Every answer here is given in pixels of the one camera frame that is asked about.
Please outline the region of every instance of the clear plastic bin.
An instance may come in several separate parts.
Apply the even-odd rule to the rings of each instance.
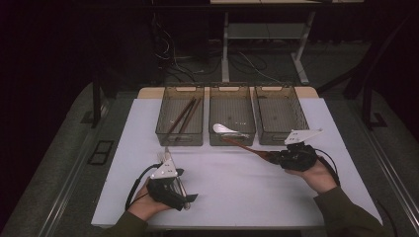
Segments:
[[[232,136],[243,145],[251,146],[256,134],[250,90],[246,83],[211,83],[209,88],[209,144],[232,145],[213,130],[220,123],[246,136]]]
[[[196,83],[165,87],[155,130],[160,145],[203,145],[204,92]]]
[[[295,88],[289,83],[255,86],[253,104],[261,145],[284,145],[293,129],[309,129]]]

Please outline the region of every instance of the chopstick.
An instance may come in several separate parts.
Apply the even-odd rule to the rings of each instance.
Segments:
[[[169,130],[167,131],[168,134],[172,133],[173,130],[175,129],[175,127],[178,125],[179,121],[181,121],[182,117],[186,114],[186,113],[190,113],[191,108],[193,107],[193,105],[195,104],[195,101],[197,99],[195,99],[195,97],[193,97],[191,99],[191,101],[188,103],[188,105],[181,111],[181,113],[178,115],[178,117],[176,118],[175,122],[173,122],[173,125],[169,128]]]
[[[198,106],[200,105],[200,102],[201,102],[201,98],[198,98],[194,106],[190,110],[188,110],[188,114],[186,115],[186,118],[181,126],[181,129],[179,129],[179,133],[185,132],[185,129],[188,126],[189,121],[191,121],[192,117],[194,116],[194,113],[197,110]]]

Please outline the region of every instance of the white tabletop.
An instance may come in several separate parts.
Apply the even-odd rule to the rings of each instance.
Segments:
[[[300,99],[300,102],[310,128],[324,130],[305,143],[334,159],[342,189],[355,204],[380,220],[324,100]],[[117,222],[133,182],[156,163],[157,152],[164,151],[155,134],[160,105],[161,99],[133,102],[93,225],[109,227]],[[169,148],[177,168],[185,169],[181,179],[187,193],[198,197],[189,210],[158,213],[149,220],[150,228],[317,229],[323,226],[321,213],[312,199],[316,193],[301,178],[239,147],[210,146],[208,100],[204,111],[204,145]],[[252,148],[285,149],[259,145],[257,135]]]

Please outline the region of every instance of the person's arm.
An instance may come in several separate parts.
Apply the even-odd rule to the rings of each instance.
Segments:
[[[304,172],[286,172],[302,177],[319,194],[314,200],[323,214],[327,236],[388,236],[377,219],[349,200],[321,162]]]
[[[118,222],[111,228],[102,232],[100,237],[141,237],[145,236],[147,220],[154,214],[170,209],[171,207],[155,201],[148,194],[148,179],[135,196],[134,202],[124,212]]]

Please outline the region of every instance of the floor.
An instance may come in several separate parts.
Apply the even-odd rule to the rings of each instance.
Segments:
[[[165,82],[220,81],[220,44],[211,41],[208,61],[196,61],[179,51]],[[369,48],[367,42],[310,43],[302,64],[318,88],[355,66]],[[229,48],[230,81],[291,81],[298,77],[291,62],[295,41],[233,41]],[[419,144],[377,93],[373,113],[380,114],[387,127],[369,131],[360,120],[361,98],[345,100],[346,82],[322,93],[354,163],[365,182],[384,227],[398,236],[418,236],[414,200],[419,199]],[[124,129],[137,91],[120,91],[115,98],[103,98],[102,119],[91,127],[92,88],[83,90],[50,145],[1,236],[95,236],[102,229],[90,224],[113,154]],[[104,165],[89,165],[98,141],[114,141]],[[167,231],[160,236],[213,236],[215,232]],[[324,236],[322,231],[221,231],[217,236]]]

